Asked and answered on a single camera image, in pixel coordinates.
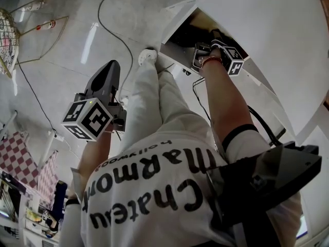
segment white floor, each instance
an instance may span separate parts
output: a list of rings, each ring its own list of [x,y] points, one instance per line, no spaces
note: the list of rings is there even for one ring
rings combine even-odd
[[[2,0],[0,6],[8,10],[30,0]],[[68,104],[75,93],[83,92],[90,77],[106,62],[115,59],[120,63],[120,83],[127,75],[131,60],[123,44],[103,29],[97,19],[98,6],[102,0],[48,0],[48,4],[35,12],[17,11],[14,20],[20,31],[26,31],[45,21],[69,16],[69,21],[61,39],[52,51],[40,61],[22,64],[22,68],[37,94],[53,127],[63,135],[72,151],[81,156],[84,141],[72,137],[60,122]],[[123,87],[122,93],[129,95],[134,74],[138,67],[140,51],[148,46],[159,48],[163,29],[170,22],[172,13],[166,11],[171,0],[106,0],[100,12],[103,24],[122,38],[134,56],[133,69]],[[19,60],[38,58],[56,40],[63,21],[56,23],[51,30],[33,31],[22,37]],[[39,161],[50,124],[42,113],[29,85],[17,67],[18,95],[14,96],[12,82],[6,76],[0,76],[0,121],[9,119],[13,110],[18,111],[17,121],[30,133],[28,148],[36,162]],[[201,116],[205,113],[197,102],[192,83],[197,74],[187,76],[181,69],[175,70],[175,77],[190,108]],[[271,99],[260,90],[254,81],[242,73],[233,78],[233,82],[242,92],[247,103],[257,110],[275,133],[281,130],[281,124],[270,111]],[[197,86],[197,92],[203,105],[208,109],[205,85]],[[119,139],[112,137],[110,155],[116,155]],[[70,183],[70,167],[77,167],[79,160],[69,152],[66,143],[57,140],[51,149],[57,149],[57,173],[61,180]]]

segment checkered fabric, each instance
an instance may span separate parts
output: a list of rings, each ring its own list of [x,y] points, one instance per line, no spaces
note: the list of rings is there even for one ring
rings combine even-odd
[[[45,162],[41,170],[33,161],[19,132],[12,138],[0,142],[0,169],[11,174],[26,187],[26,193],[40,196],[50,203],[58,178],[55,174],[55,151]]]
[[[52,200],[58,181],[55,165],[57,155],[58,151],[54,151],[52,153],[49,159],[42,166],[38,176],[38,191],[44,195],[47,202]]]
[[[0,142],[0,168],[31,188],[37,186],[38,166],[27,150],[20,133]]]

